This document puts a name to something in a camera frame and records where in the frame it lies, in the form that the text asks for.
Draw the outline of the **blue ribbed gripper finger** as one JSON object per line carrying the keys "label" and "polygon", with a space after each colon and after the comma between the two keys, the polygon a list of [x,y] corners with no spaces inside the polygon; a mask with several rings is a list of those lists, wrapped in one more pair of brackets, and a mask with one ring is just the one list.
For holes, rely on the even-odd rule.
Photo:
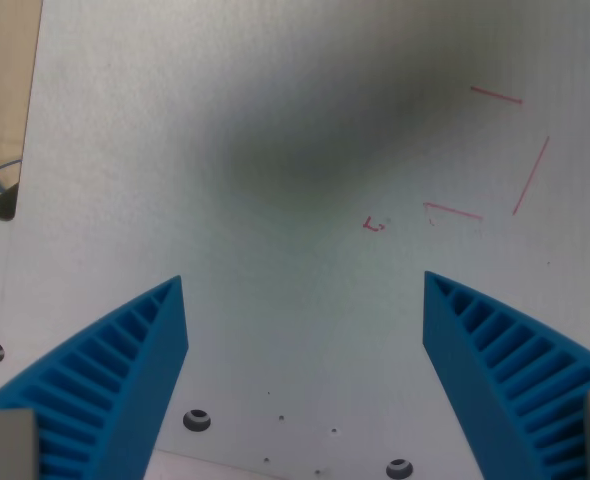
{"label": "blue ribbed gripper finger", "polygon": [[590,350],[433,272],[423,346],[484,478],[588,478]]}
{"label": "blue ribbed gripper finger", "polygon": [[17,374],[0,411],[35,414],[41,479],[141,479],[187,352],[175,276]]}

